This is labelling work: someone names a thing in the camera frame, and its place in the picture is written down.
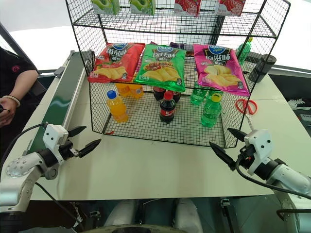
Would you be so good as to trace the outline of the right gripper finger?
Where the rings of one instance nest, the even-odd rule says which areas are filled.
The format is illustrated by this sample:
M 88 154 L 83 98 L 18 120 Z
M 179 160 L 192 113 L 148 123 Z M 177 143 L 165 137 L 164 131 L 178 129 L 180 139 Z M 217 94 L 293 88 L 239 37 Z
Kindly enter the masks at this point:
M 236 162 L 229 155 L 226 154 L 226 151 L 223 148 L 212 142 L 209 142 L 209 145 L 215 152 L 215 154 L 228 165 L 231 171 L 234 171 L 236 169 Z
M 237 138 L 240 141 L 244 141 L 244 138 L 247 136 L 245 132 L 242 132 L 238 129 L 234 128 L 228 128 L 227 129 L 235 138 Z

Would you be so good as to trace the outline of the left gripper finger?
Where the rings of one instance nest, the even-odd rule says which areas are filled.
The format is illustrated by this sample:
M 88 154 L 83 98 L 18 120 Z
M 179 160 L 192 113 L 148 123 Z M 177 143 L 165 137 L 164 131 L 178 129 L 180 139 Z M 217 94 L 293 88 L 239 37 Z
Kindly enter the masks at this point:
M 76 135 L 78 135 L 79 133 L 81 133 L 84 129 L 86 128 L 86 126 L 77 126 L 74 127 L 72 129 L 70 129 L 68 131 L 68 137 L 74 137 Z
M 88 143 L 83 149 L 79 150 L 78 157 L 83 158 L 87 154 L 91 153 L 101 142 L 101 139 L 97 139 Z

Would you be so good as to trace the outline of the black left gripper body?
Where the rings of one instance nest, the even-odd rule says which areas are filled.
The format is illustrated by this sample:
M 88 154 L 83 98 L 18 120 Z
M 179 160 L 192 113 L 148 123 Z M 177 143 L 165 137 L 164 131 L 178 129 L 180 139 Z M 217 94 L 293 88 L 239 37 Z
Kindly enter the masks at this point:
M 65 161 L 72 157 L 79 156 L 79 151 L 73 148 L 73 143 L 70 140 L 60 145 L 58 151 Z

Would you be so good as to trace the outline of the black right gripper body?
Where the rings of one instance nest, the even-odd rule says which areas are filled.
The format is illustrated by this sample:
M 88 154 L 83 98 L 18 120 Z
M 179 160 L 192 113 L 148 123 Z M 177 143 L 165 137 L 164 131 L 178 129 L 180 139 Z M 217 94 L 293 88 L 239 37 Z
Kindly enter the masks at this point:
M 249 169 L 254 162 L 255 148 L 253 145 L 244 146 L 240 149 L 240 154 L 236 164 L 242 166 L 245 169 Z

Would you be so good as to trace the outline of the person's hand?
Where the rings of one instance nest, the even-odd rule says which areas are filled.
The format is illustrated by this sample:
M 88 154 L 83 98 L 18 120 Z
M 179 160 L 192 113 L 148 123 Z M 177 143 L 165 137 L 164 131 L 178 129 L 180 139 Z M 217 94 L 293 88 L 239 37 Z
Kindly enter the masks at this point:
M 16 112 L 17 103 L 10 98 L 1 98 L 0 104 L 3 107 L 3 111 L 0 113 L 0 127 L 9 125 Z

